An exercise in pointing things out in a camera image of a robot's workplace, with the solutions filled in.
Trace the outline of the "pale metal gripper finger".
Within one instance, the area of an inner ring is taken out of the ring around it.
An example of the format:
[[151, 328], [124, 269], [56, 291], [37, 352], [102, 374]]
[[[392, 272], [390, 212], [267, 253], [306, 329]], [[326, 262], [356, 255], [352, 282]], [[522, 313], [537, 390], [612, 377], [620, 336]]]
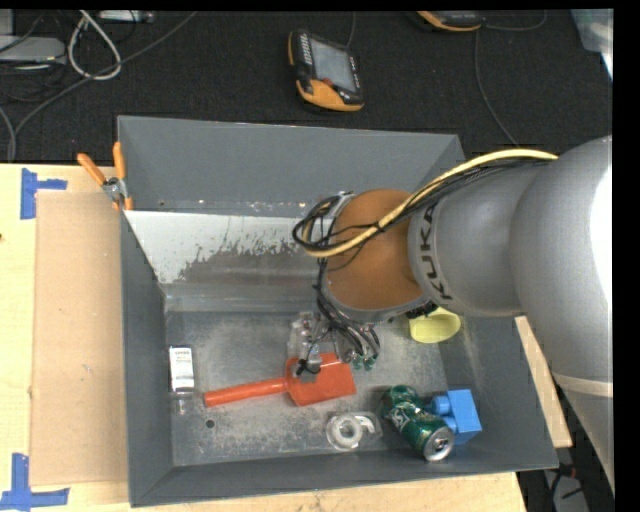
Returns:
[[322, 357], [320, 354], [312, 354], [299, 360], [299, 380], [304, 383], [314, 383], [321, 371]]

